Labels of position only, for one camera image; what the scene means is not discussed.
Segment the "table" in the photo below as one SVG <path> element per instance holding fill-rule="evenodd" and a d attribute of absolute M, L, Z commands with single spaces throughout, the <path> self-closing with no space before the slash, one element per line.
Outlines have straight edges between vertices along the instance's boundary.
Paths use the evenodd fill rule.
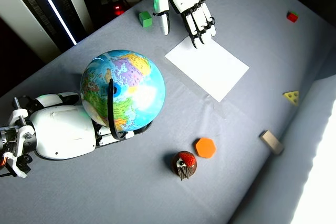
<path fill-rule="evenodd" d="M 143 0 L 72 47 L 0 98 L 0 125 L 13 96 L 79 92 L 81 73 L 97 55 L 129 49 L 161 70 L 166 99 L 150 130 L 87 155 L 49 161 L 32 153 L 26 179 L 0 179 L 1 223 L 225 223 L 270 151 L 265 129 L 280 137 L 295 108 L 282 93 L 308 91 L 335 41 L 336 30 L 297 0 L 208 0 L 221 46 L 250 69 L 221 103 L 164 56 L 186 36 L 171 12 L 171 32 L 159 22 L 141 27 Z M 299 20 L 286 20 L 287 11 Z M 217 153 L 198 158 L 195 175 L 180 181 L 168 168 L 172 154 L 194 152 L 199 137 L 212 138 Z"/>

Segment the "cupcake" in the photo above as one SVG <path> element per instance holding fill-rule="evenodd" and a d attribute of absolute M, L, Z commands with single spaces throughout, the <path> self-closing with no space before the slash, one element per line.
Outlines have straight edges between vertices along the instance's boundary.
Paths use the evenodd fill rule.
<path fill-rule="evenodd" d="M 194 154 L 182 151 L 172 158 L 172 170 L 181 180 L 192 176 L 197 168 L 197 161 Z"/>

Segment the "red strawberry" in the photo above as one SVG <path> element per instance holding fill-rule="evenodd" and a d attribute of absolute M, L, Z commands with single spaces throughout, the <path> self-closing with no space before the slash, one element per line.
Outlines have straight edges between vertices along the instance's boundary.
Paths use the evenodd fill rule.
<path fill-rule="evenodd" d="M 179 152 L 179 157 L 183 160 L 186 166 L 191 167 L 196 164 L 196 157 L 190 152 Z"/>

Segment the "led light strip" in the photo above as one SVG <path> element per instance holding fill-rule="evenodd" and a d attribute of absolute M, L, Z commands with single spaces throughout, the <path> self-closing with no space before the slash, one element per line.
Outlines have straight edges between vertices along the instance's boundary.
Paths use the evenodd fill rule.
<path fill-rule="evenodd" d="M 72 36 L 72 34 L 71 34 L 69 28 L 68 28 L 67 25 L 65 24 L 65 22 L 64 22 L 64 20 L 62 19 L 61 15 L 60 15 L 59 12 L 57 11 L 57 9 L 56 9 L 54 3 L 52 2 L 52 0 L 47 0 L 47 1 L 49 2 L 49 5 L 52 7 L 54 13 L 56 14 L 56 16 L 58 17 L 59 21 L 61 22 L 61 24 L 62 24 L 64 30 L 65 30 L 65 31 L 67 32 L 67 34 L 69 35 L 69 38 L 71 39 L 72 43 L 73 43 L 74 45 L 76 45 L 77 42 L 75 41 L 74 37 Z"/>

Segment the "green cube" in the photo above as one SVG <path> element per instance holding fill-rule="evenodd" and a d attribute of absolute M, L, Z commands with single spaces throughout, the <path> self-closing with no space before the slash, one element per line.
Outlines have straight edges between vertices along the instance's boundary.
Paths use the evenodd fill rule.
<path fill-rule="evenodd" d="M 149 27 L 153 23 L 152 17 L 147 11 L 139 13 L 139 20 L 143 27 Z"/>

